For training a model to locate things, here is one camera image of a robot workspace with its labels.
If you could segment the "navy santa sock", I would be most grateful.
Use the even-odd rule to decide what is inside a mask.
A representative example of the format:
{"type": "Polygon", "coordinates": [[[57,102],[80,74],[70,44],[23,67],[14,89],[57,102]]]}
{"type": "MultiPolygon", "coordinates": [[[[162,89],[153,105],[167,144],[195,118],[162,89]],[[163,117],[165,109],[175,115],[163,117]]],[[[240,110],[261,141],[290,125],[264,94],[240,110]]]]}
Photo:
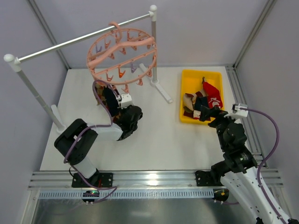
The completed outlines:
{"type": "Polygon", "coordinates": [[[193,107],[193,118],[200,119],[201,107],[208,107],[207,97],[197,97],[193,107]]]}

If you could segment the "red sock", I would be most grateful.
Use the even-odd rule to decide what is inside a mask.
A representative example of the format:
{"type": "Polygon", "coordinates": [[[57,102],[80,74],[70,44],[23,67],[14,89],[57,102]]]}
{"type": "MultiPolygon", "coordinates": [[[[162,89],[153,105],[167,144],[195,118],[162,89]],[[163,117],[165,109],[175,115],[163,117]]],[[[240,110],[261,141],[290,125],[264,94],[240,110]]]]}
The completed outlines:
{"type": "Polygon", "coordinates": [[[203,89],[206,93],[207,103],[209,108],[213,107],[223,107],[223,102],[221,99],[220,92],[217,88],[213,85],[209,84],[208,82],[203,82],[203,89]]]}

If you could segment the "beige maroon striped sock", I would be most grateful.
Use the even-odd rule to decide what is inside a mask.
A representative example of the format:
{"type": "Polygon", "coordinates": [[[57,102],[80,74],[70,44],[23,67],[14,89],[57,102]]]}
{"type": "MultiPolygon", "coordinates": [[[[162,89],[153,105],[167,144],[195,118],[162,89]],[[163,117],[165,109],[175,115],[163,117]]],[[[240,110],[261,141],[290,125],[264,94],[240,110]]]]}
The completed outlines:
{"type": "Polygon", "coordinates": [[[196,96],[199,97],[199,98],[207,97],[207,93],[206,93],[206,91],[203,88],[204,82],[206,82],[206,78],[205,77],[202,78],[201,89],[195,93],[196,96]]]}

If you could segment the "pink round clip hanger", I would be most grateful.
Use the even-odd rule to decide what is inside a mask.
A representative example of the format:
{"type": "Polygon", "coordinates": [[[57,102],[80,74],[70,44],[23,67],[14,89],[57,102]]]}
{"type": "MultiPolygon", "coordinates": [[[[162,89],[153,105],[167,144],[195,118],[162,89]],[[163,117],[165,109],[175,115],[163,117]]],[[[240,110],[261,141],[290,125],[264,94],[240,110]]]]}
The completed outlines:
{"type": "Polygon", "coordinates": [[[155,38],[136,28],[114,29],[100,36],[87,52],[86,66],[94,80],[122,86],[129,92],[130,84],[143,85],[143,78],[153,78],[157,70],[155,38]]]}

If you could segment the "brown argyle sock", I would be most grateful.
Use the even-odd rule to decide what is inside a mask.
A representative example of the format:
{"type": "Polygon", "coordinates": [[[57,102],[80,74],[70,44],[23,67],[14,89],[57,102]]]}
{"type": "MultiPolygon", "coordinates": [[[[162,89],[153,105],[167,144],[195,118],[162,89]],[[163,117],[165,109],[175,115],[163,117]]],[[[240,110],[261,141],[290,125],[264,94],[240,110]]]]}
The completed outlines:
{"type": "Polygon", "coordinates": [[[123,110],[119,110],[119,112],[113,116],[113,123],[118,124],[120,122],[120,119],[122,118],[123,110]]]}

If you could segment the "tan orange argyle sock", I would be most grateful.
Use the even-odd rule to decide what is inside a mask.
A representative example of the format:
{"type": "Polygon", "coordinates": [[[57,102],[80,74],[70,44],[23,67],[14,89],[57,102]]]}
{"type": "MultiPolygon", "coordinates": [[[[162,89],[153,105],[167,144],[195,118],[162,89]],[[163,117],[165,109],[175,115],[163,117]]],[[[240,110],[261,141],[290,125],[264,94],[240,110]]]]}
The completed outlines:
{"type": "Polygon", "coordinates": [[[109,90],[109,88],[106,85],[100,85],[98,83],[95,83],[94,89],[95,89],[95,92],[96,92],[95,98],[96,98],[96,101],[97,101],[97,105],[100,105],[101,102],[102,102],[103,105],[106,108],[108,108],[105,93],[109,90]]]}

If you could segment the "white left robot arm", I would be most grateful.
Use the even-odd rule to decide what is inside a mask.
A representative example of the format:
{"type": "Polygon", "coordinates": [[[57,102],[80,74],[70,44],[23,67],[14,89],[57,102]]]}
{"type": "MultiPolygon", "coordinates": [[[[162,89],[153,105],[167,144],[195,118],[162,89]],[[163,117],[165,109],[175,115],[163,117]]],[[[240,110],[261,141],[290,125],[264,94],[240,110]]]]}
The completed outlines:
{"type": "Polygon", "coordinates": [[[82,119],[76,119],[55,140],[54,147],[76,171],[72,175],[73,188],[113,188],[113,173],[100,172],[89,160],[87,154],[98,140],[121,141],[138,128],[143,112],[140,107],[130,105],[121,109],[120,116],[109,125],[89,126],[82,119]]]}

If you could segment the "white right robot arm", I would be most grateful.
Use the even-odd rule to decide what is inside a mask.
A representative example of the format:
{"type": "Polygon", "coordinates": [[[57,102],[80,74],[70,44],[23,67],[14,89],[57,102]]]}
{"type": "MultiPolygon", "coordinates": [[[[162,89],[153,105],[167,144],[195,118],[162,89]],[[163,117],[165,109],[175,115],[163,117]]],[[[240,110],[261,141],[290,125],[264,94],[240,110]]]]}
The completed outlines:
{"type": "Polygon", "coordinates": [[[258,164],[245,146],[244,127],[236,120],[246,118],[249,111],[243,104],[234,104],[232,113],[217,106],[201,106],[199,119],[212,119],[208,125],[216,130],[224,160],[211,166],[210,171],[196,171],[196,184],[224,186],[256,224],[297,224],[298,220],[283,211],[265,183],[261,175],[264,162],[258,164]]]}

